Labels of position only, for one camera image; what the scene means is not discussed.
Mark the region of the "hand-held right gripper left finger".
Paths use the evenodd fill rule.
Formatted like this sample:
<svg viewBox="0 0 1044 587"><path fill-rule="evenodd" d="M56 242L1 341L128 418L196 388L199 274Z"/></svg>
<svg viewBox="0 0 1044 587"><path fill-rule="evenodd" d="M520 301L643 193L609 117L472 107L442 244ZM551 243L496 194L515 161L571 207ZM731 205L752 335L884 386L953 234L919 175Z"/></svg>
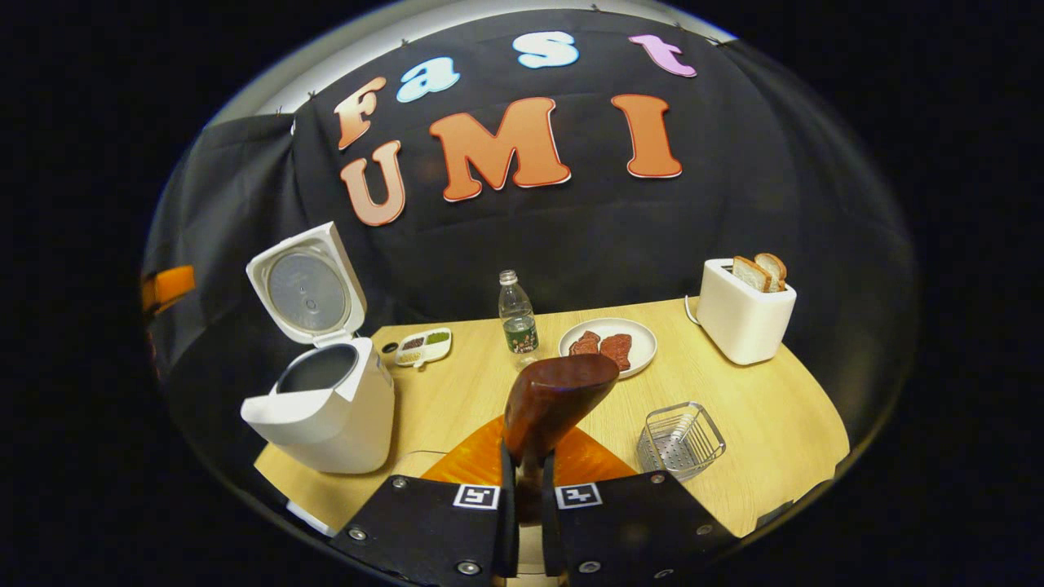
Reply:
<svg viewBox="0 0 1044 587"><path fill-rule="evenodd" d="M332 549L395 585L502 586L517 573L515 473L494 417L421 477L393 474Z"/></svg>

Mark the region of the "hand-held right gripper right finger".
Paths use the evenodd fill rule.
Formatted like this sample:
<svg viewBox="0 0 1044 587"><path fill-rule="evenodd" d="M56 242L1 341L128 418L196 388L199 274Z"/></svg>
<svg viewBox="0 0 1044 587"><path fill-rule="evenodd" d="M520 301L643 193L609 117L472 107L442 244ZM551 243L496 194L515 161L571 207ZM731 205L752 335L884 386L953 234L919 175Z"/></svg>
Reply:
<svg viewBox="0 0 1044 587"><path fill-rule="evenodd" d="M543 556L562 586L693 586L738 539L667 471L638 472L582 430L543 471Z"/></svg>

